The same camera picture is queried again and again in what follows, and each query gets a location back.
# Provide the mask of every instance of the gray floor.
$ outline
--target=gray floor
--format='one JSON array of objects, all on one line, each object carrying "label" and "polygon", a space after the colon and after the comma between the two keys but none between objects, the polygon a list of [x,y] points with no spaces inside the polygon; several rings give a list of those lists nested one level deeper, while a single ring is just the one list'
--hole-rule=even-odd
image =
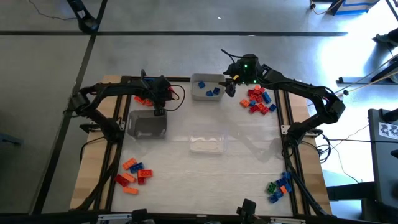
[{"label": "gray floor", "polygon": [[[32,0],[41,12],[71,17],[65,1]],[[100,0],[86,0],[96,16]],[[318,11],[327,4],[319,4]],[[221,73],[230,63],[220,48],[232,54],[254,53],[262,63],[290,78],[337,90],[340,76],[364,76],[392,55],[370,38],[397,27],[385,1],[361,16],[316,16],[308,1],[109,1],[102,31],[217,30],[277,32],[348,32],[344,37],[97,37],[82,86],[104,75],[189,76]],[[0,31],[78,30],[77,23],[48,19],[28,1],[0,1]],[[0,212],[26,212],[44,171],[61,121],[62,111],[78,74],[89,37],[0,36],[0,133],[24,139],[22,147],[2,144],[0,150]],[[329,138],[345,138],[363,128],[369,108],[394,108],[396,86],[370,86],[345,96],[347,109],[337,124],[322,126]],[[354,115],[355,125],[347,127]],[[44,207],[44,212],[68,209],[86,134],[75,118]],[[368,138],[368,130],[353,139]],[[337,149],[347,173],[359,181],[372,180],[370,146],[342,143]],[[336,152],[323,164],[326,185],[353,183],[341,171]],[[333,202],[333,213],[358,218],[358,202]]]}]

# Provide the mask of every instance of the wooden table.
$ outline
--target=wooden table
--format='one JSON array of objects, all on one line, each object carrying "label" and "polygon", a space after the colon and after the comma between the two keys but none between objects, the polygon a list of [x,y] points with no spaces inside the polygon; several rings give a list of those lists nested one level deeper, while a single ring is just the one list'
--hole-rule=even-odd
[{"label": "wooden table", "polygon": [[[119,83],[121,80],[120,76],[117,75],[106,75],[102,80],[103,83]],[[284,121],[288,120],[287,109],[284,106],[284,95],[283,92],[280,91],[280,102],[282,115],[284,117]],[[292,108],[292,115],[294,121],[304,121],[310,117],[307,108],[307,101],[305,98],[301,96],[289,94],[290,97],[290,105]],[[122,102],[119,110],[119,116],[123,115],[124,107],[126,105],[126,96],[122,97]],[[105,116],[111,118],[114,113],[114,109],[116,106],[116,97],[107,97],[105,98],[98,107],[98,110],[102,112]],[[101,132],[93,132],[89,133],[87,141],[92,139],[96,139],[102,136]],[[313,145],[315,144],[314,138],[304,137],[303,139],[306,142],[309,142]],[[75,190],[73,192],[73,197],[70,203],[70,208],[76,208],[79,206],[84,199],[90,194],[95,185],[98,183],[98,179],[100,177],[101,166],[103,164],[104,153],[106,148],[106,141],[104,139],[95,141],[85,147],[83,160],[80,165],[80,170],[78,174],[78,178],[76,180]],[[113,146],[111,150],[111,157],[109,161],[113,160],[114,152],[116,150],[116,146]],[[305,184],[315,200],[321,205],[321,207],[331,214],[331,208],[329,203],[328,194],[326,191],[325,181],[323,180],[322,168],[319,162],[318,152],[315,151],[311,146],[306,144],[301,144],[299,146],[300,158],[302,162],[303,175],[305,179]],[[109,188],[109,180],[104,186],[101,203],[99,208],[105,208],[105,201]],[[297,198],[298,212],[303,214],[302,207],[302,199],[301,194],[298,187],[295,185],[295,194]]]}]

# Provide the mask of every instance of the concrete floor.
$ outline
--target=concrete floor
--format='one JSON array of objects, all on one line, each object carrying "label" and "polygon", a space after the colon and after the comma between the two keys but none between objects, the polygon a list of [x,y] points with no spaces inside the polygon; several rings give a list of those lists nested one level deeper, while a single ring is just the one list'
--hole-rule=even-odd
[{"label": "concrete floor", "polygon": [[[63,0],[32,0],[42,13],[71,17]],[[100,0],[85,0],[97,15]],[[328,4],[319,4],[318,11]],[[290,78],[314,85],[340,87],[341,76],[364,76],[392,55],[370,38],[397,27],[386,2],[380,1],[360,16],[317,16],[308,1],[109,1],[101,31],[267,31],[348,32],[344,37],[212,37],[212,36],[112,36],[97,37],[82,86],[92,85],[104,75],[190,76],[221,73],[230,63],[220,48],[232,54],[256,54],[262,63]],[[74,20],[60,21],[37,14],[28,1],[0,1],[0,31],[78,30]],[[32,204],[45,163],[67,105],[88,43],[88,36],[0,36],[0,133],[22,138],[21,147],[0,145],[0,212],[27,212]],[[370,86],[344,101],[347,109],[337,124],[322,126],[330,138],[345,138],[366,125],[369,108],[396,107],[396,86]],[[347,127],[350,115],[355,124]],[[68,210],[79,167],[79,150],[86,134],[75,118],[70,123],[44,212]],[[367,139],[365,129],[352,137]],[[370,146],[343,143],[338,146],[345,171],[363,181],[372,180]],[[333,152],[323,164],[326,185],[350,184]],[[360,204],[333,202],[335,215],[356,218]],[[353,212],[342,209],[352,207]]]}]

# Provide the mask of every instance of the wooden tabletop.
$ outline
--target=wooden tabletop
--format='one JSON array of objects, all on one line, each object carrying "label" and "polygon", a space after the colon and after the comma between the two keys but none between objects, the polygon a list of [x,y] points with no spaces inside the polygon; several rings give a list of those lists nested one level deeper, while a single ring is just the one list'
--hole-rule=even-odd
[{"label": "wooden tabletop", "polygon": [[[106,75],[101,81],[103,83],[119,83],[121,80],[120,76],[117,75]],[[294,94],[289,94],[290,105],[292,108],[293,120],[296,122],[301,122],[310,117],[307,108],[307,101],[301,96]],[[287,110],[285,108],[283,92],[280,91],[280,102],[281,110],[284,121],[287,121]],[[126,96],[122,98],[121,109],[119,110],[119,117],[123,115],[124,107],[126,105]],[[103,113],[106,117],[111,118],[116,106],[116,97],[105,98],[98,107],[98,110]],[[101,132],[89,133],[87,141],[96,139],[102,136]],[[313,145],[315,144],[314,138],[304,137],[303,139]],[[85,147],[83,154],[83,160],[80,165],[79,174],[76,180],[75,189],[73,192],[72,200],[70,203],[70,208],[76,208],[79,206],[84,199],[90,194],[94,189],[95,185],[98,183],[100,178],[101,166],[103,164],[104,153],[106,148],[106,141],[100,139],[95,141]],[[113,160],[114,152],[116,146],[111,150],[111,158],[109,161]],[[319,162],[318,152],[314,150],[311,146],[306,144],[301,144],[299,146],[300,158],[303,167],[303,175],[305,179],[305,185],[307,189],[311,192],[315,200],[321,205],[321,207],[331,214],[331,208],[329,203],[328,194],[326,191],[325,181],[323,180],[322,168]],[[109,180],[104,186],[101,203],[99,208],[105,208],[105,201],[108,193]],[[301,194],[298,187],[295,185],[295,194],[297,198],[298,212],[303,214],[303,207],[301,201]]]}]

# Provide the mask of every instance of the clear plastic sheet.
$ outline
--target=clear plastic sheet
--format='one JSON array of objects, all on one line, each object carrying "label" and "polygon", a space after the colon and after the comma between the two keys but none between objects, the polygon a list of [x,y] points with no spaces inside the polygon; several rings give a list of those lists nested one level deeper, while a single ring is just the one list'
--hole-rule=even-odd
[{"label": "clear plastic sheet", "polygon": [[[233,215],[248,198],[257,203],[258,215],[291,215],[289,195],[271,204],[266,193],[285,170],[277,113],[249,114],[239,104],[254,85],[237,86],[233,98],[193,101],[189,82],[172,84],[183,86],[187,95],[167,114],[166,138],[137,140],[126,134],[123,142],[120,163],[134,157],[154,176],[145,185],[131,184],[138,195],[116,184],[112,211]],[[182,97],[182,90],[174,90]],[[274,92],[267,92],[275,103]],[[179,103],[167,102],[166,108]],[[130,111],[148,109],[132,99]],[[123,172],[120,165],[118,173]]]}]

